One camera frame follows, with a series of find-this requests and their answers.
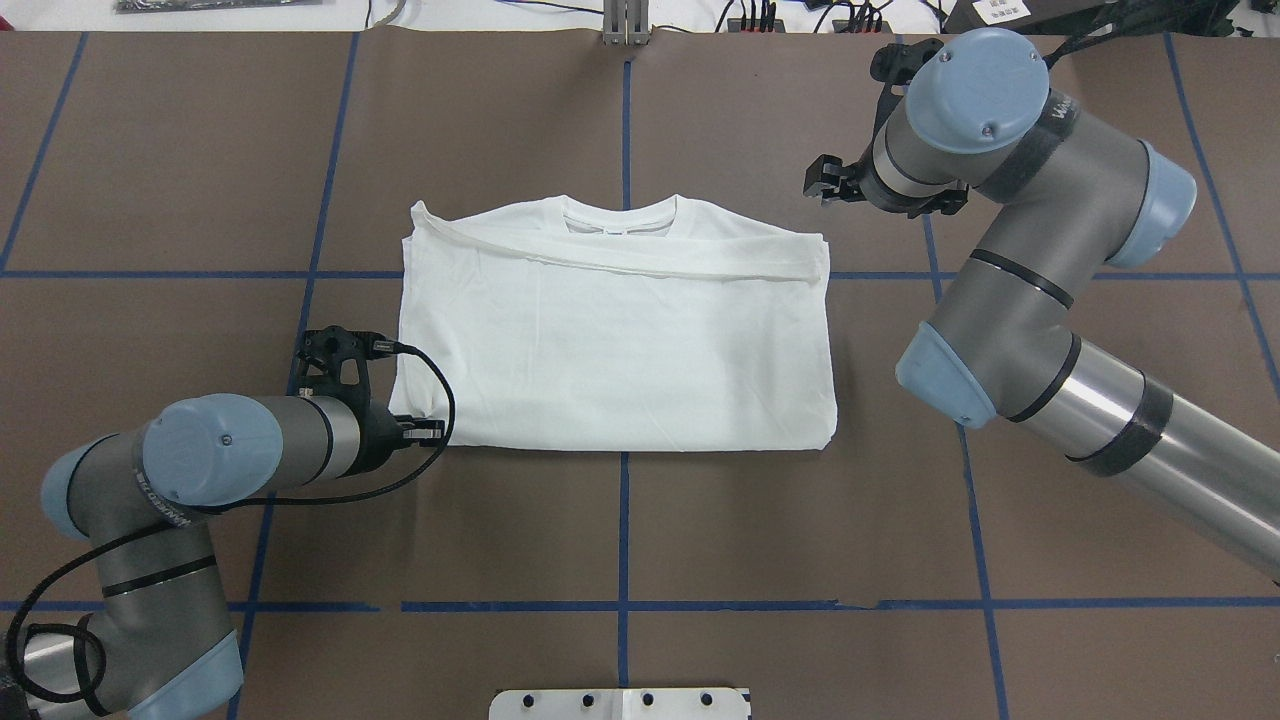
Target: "robotic arm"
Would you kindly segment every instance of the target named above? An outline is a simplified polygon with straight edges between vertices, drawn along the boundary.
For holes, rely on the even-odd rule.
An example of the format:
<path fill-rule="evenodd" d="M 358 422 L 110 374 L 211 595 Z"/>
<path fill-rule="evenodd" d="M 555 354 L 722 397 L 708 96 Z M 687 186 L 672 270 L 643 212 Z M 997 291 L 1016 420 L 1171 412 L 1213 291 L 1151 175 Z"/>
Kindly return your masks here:
<path fill-rule="evenodd" d="M 1140 265 L 1181 228 L 1192 177 L 1052 91 L 1009 31 L 891 45 L 872 74 L 886 92 L 870 146 L 849 167 L 819 156 L 805 195 L 915 217 L 955 213 L 972 186 L 1004 205 L 899 382 L 966 427 L 1024 425 L 1280 579 L 1280 455 L 1064 325 L 1103 264 Z M 890 86 L 908 81 L 899 102 Z"/>
<path fill-rule="evenodd" d="M 54 464 L 42 488 L 45 514 L 63 534 L 95 547 L 106 609 L 76 626 L 36 624 L 26 632 L 19 612 L 0 662 L 0 717 L 70 720 L 128 710 L 133 720 L 182 720 L 227 702 L 243 670 L 205 521 L 266 502 L 253 495 L 366 473 L 396 450 L 435 446 L 416 473 L 380 491 L 275 502 L 380 495 L 439 456 L 452 428 L 448 389 L 448 425 L 392 415 L 370 397 L 367 360 L 415 354 L 440 377 L 425 355 L 338 327 L 307 332 L 303 345 L 296 397 L 184 400 L 142 428 Z M 356 364 L 355 384 L 342 382 L 346 363 Z M 73 566 L 42 583 L 26 610 Z"/>

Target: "white mounting bracket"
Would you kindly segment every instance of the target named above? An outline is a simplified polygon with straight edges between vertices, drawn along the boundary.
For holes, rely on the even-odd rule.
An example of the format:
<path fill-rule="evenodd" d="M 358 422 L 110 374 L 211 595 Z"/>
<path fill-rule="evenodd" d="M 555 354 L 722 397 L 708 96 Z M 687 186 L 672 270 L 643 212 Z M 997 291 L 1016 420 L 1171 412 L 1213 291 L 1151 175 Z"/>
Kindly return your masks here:
<path fill-rule="evenodd" d="M 604 0 L 605 45 L 649 45 L 649 0 Z"/>
<path fill-rule="evenodd" d="M 489 720 L 750 720 L 751 691 L 637 688 L 506 691 Z"/>

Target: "folded white t-shirt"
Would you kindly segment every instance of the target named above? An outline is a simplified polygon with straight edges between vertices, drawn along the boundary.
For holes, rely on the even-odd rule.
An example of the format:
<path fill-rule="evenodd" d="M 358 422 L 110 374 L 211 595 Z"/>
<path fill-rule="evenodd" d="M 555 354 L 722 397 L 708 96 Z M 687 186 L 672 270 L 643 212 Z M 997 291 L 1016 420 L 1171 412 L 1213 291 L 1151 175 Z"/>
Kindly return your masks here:
<path fill-rule="evenodd" d="M 454 443 L 809 450 L 835 433 L 820 234 L 681 196 L 411 214 L 399 340 L 449 379 Z M 397 368 L 392 411 L 442 416 L 430 370 Z"/>

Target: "sticker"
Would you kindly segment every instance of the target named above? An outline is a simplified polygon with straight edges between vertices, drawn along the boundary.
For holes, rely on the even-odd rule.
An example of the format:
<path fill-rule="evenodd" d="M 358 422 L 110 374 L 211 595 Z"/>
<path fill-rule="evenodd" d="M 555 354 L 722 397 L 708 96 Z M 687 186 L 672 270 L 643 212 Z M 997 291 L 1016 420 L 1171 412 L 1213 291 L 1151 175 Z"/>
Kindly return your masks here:
<path fill-rule="evenodd" d="M 989 26 L 1028 18 L 1032 14 L 1023 0 L 977 0 L 973 9 L 978 10 L 982 22 Z"/>

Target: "light blue joint cap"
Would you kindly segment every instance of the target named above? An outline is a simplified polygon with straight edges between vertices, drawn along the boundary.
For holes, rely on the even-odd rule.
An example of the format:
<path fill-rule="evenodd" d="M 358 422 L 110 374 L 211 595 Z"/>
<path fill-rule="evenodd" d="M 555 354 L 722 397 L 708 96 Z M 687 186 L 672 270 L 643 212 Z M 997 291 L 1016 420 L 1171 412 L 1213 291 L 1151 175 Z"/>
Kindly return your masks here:
<path fill-rule="evenodd" d="M 1172 160 L 1165 158 L 1146 140 L 1147 195 L 1142 199 L 1138 220 L 1115 255 L 1107 258 L 1114 268 L 1137 268 L 1156 256 L 1192 214 L 1196 206 L 1196 179 Z"/>
<path fill-rule="evenodd" d="M 982 383 L 928 323 L 920 323 L 895 374 L 911 395 L 961 425 L 980 428 L 996 416 L 996 406 Z"/>
<path fill-rule="evenodd" d="M 133 720 L 192 720 L 214 710 L 244 684 L 236 632 L 129 708 Z"/>
<path fill-rule="evenodd" d="M 72 475 L 76 473 L 76 468 L 79 466 L 79 461 L 88 454 L 90 448 L 95 445 L 102 442 L 104 438 L 111 436 L 102 436 L 93 442 L 82 445 L 76 450 L 63 455 L 54 465 L 45 473 L 45 482 L 40 486 L 40 505 L 45 510 L 45 516 L 49 521 L 58 528 L 59 533 L 64 536 L 78 539 L 87 541 L 88 537 L 84 536 L 76 527 L 72 520 L 72 510 L 67 506 L 67 491 L 72 487 Z"/>
<path fill-rule="evenodd" d="M 938 51 L 906 91 L 906 119 L 929 145 L 974 155 L 1016 142 L 1048 99 L 1048 67 L 1016 32 L 972 29 Z"/>
<path fill-rule="evenodd" d="M 161 497 L 225 505 L 262 489 L 284 454 L 275 415 L 243 395 L 174 402 L 147 425 L 142 466 Z"/>

